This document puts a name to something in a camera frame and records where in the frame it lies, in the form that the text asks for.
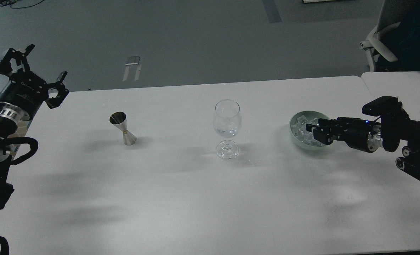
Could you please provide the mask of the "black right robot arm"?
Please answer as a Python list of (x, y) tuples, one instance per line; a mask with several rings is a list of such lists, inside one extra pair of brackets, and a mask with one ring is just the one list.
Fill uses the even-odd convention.
[(380, 121), (360, 118), (319, 118), (316, 125), (307, 124), (306, 130), (324, 145), (343, 141), (350, 148), (372, 153), (378, 148), (395, 152), (401, 141), (402, 157), (396, 167), (420, 181), (420, 121), (410, 119), (397, 97), (382, 96), (362, 108), (362, 113)]

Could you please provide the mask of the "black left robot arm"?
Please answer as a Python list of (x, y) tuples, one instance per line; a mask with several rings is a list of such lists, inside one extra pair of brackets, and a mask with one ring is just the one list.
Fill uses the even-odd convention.
[(8, 84), (0, 92), (0, 210), (14, 192), (13, 185), (7, 183), (10, 166), (26, 161), (38, 150), (34, 138), (13, 137), (18, 124), (33, 120), (42, 103), (51, 109), (59, 107), (69, 94), (64, 85), (66, 71), (56, 82), (47, 83), (30, 69), (27, 56), (34, 48), (9, 48), (0, 59), (0, 75), (8, 77)]

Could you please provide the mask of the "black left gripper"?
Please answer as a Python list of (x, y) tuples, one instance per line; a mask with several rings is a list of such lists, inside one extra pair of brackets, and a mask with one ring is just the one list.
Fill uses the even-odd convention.
[[(9, 48), (0, 59), (0, 75), (8, 77), (9, 82), (0, 92), (0, 109), (12, 105), (24, 111), (23, 121), (30, 121), (45, 101), (50, 109), (59, 107), (69, 94), (64, 85), (68, 74), (63, 71), (54, 83), (46, 83), (30, 69), (27, 56), (35, 48), (30, 44), (22, 52)], [(48, 97), (49, 90), (56, 90), (55, 97)]]

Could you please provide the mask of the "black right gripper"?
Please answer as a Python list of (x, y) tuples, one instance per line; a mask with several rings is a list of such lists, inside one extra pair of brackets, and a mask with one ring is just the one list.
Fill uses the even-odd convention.
[(324, 145), (334, 140), (343, 141), (350, 148), (372, 153), (383, 147), (381, 124), (360, 118), (339, 117), (337, 119), (319, 118), (318, 124), (306, 124), (306, 131)]

